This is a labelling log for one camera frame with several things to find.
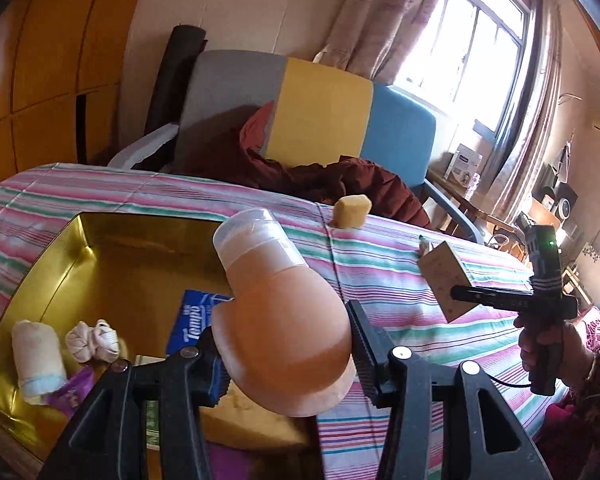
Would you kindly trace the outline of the peach silicone cup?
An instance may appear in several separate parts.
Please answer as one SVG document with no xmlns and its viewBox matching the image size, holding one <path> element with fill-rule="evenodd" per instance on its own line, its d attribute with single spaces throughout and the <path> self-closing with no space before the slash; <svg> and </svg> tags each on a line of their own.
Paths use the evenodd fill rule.
<svg viewBox="0 0 600 480">
<path fill-rule="evenodd" d="M 338 405 L 355 369 L 350 321 L 335 289 L 266 209 L 234 214 L 212 242 L 233 293 L 211 315 L 230 378 L 262 408 L 289 417 Z"/>
</svg>

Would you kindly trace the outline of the striped tablecloth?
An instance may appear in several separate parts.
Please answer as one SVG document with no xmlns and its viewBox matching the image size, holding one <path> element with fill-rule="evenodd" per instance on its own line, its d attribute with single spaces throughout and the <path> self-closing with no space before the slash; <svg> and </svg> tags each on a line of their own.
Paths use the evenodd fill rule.
<svg viewBox="0 0 600 480">
<path fill-rule="evenodd" d="M 306 263 L 343 300 L 358 300 L 374 325 L 421 358 L 454 366 L 471 360 L 498 378 L 498 390 L 535 434 L 550 405 L 528 389 L 513 315 L 478 307 L 448 323 L 417 265 L 418 237 L 442 234 L 370 217 L 358 230 L 332 226 L 329 206 L 211 180 L 55 164 L 0 183 L 0 321 L 33 263 L 82 212 L 212 220 L 238 211 L 272 212 Z"/>
</svg>

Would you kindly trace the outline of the green edged snack packet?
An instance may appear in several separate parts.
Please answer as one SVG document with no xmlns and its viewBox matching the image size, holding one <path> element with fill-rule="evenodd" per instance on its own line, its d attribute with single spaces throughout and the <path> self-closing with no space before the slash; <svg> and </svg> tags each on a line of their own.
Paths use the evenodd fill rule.
<svg viewBox="0 0 600 480">
<path fill-rule="evenodd" d="M 419 255 L 422 257 L 424 255 L 427 255 L 428 252 L 430 252 L 432 248 L 431 242 L 430 240 L 428 240 L 427 237 L 424 237 L 423 235 L 419 235 L 418 237 L 418 253 Z"/>
</svg>

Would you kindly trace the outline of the white knotted cloth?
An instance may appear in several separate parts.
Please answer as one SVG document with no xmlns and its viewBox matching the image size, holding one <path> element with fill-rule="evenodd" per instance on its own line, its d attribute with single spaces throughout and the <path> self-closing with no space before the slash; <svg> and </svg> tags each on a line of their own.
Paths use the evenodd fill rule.
<svg viewBox="0 0 600 480">
<path fill-rule="evenodd" d="M 78 363 L 93 360 L 113 363 L 120 356 L 117 332 L 105 321 L 98 320 L 94 326 L 80 321 L 65 336 L 69 353 Z"/>
</svg>

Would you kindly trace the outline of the black rolled mat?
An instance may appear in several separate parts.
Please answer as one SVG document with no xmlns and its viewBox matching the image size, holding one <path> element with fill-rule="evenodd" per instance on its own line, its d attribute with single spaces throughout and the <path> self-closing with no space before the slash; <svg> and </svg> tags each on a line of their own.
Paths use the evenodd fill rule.
<svg viewBox="0 0 600 480">
<path fill-rule="evenodd" d="M 172 29 L 151 93 L 144 134 L 180 121 L 189 79 L 207 45 L 206 36 L 204 29 L 193 25 Z"/>
</svg>

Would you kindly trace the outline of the pink floral curtain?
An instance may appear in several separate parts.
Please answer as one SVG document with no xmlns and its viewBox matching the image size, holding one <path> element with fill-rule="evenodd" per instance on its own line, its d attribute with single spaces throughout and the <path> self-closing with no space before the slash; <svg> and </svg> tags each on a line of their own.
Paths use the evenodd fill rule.
<svg viewBox="0 0 600 480">
<path fill-rule="evenodd" d="M 346 0 L 314 61 L 393 84 L 439 0 Z"/>
</svg>

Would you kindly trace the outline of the white box on shelf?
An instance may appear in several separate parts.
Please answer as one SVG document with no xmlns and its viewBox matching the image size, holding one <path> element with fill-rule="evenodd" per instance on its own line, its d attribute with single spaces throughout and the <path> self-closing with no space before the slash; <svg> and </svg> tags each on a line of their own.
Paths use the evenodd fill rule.
<svg viewBox="0 0 600 480">
<path fill-rule="evenodd" d="M 482 155 L 480 153 L 460 144 L 445 170 L 444 178 L 461 188 L 469 188 L 481 162 Z"/>
</svg>

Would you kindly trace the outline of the blue Tempo tissue pack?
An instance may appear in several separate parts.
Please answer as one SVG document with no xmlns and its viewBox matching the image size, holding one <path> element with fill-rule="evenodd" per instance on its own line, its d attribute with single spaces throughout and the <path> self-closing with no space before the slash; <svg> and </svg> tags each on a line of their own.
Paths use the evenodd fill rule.
<svg viewBox="0 0 600 480">
<path fill-rule="evenodd" d="M 166 355 L 196 346 L 202 332 L 211 325 L 212 309 L 227 301 L 230 297 L 187 289 L 166 344 Z"/>
</svg>

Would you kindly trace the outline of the tan cardboard box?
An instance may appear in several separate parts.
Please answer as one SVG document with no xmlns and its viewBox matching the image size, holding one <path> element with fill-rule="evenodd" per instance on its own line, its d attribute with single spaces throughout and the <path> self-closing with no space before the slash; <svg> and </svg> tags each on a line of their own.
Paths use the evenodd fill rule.
<svg viewBox="0 0 600 480">
<path fill-rule="evenodd" d="M 471 281 L 463 263 L 447 242 L 440 243 L 420 256 L 417 265 L 420 274 L 434 294 L 446 322 L 451 323 L 478 306 L 475 301 L 455 300 L 451 296 L 453 286 L 469 287 Z"/>
</svg>

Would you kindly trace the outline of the wooden wardrobe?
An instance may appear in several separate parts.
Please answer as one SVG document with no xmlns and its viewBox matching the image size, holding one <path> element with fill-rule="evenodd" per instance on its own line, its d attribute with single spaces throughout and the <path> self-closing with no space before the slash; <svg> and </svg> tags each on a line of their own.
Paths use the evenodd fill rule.
<svg viewBox="0 0 600 480">
<path fill-rule="evenodd" d="M 0 16 L 0 182 L 117 151 L 123 58 L 137 0 L 12 0 Z"/>
</svg>

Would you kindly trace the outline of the purple snack packet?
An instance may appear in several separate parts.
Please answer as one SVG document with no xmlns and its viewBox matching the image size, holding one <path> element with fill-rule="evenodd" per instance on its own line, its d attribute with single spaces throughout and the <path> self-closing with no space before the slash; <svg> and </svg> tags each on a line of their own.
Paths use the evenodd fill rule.
<svg viewBox="0 0 600 480">
<path fill-rule="evenodd" d="M 67 418 L 71 418 L 91 392 L 94 383 L 94 370 L 90 366 L 83 367 L 65 385 L 48 394 L 46 403 L 54 410 L 60 411 Z"/>
</svg>

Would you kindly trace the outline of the green white oil box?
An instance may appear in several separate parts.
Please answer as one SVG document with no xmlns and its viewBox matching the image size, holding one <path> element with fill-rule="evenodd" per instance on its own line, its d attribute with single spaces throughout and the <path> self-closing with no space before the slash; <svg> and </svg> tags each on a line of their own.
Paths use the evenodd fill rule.
<svg viewBox="0 0 600 480">
<path fill-rule="evenodd" d="M 154 364 L 163 361 L 163 358 L 156 358 L 155 356 L 142 356 L 138 354 L 135 357 L 135 365 L 147 365 Z M 148 450 L 159 451 L 159 403 L 157 401 L 146 401 L 146 446 Z"/>
</svg>

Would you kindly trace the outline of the small yellow sponge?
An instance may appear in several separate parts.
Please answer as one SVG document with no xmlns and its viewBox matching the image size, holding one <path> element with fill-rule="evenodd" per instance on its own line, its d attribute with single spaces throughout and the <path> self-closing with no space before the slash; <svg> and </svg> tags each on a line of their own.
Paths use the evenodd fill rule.
<svg viewBox="0 0 600 480">
<path fill-rule="evenodd" d="M 364 195 L 343 196 L 332 210 L 332 225 L 338 229 L 359 229 L 364 226 L 372 202 Z"/>
</svg>

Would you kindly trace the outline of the maroon puffer jacket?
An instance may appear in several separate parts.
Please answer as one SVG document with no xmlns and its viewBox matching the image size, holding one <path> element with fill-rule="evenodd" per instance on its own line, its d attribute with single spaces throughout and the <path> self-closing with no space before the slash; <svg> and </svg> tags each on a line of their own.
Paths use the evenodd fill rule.
<svg viewBox="0 0 600 480">
<path fill-rule="evenodd" d="M 429 229 L 430 219 L 416 194 L 393 172 L 367 159 L 341 156 L 338 162 L 284 167 L 260 154 L 274 103 L 244 107 L 251 116 L 240 128 L 219 134 L 188 155 L 182 173 L 335 205 L 344 196 L 364 195 L 375 216 Z"/>
</svg>

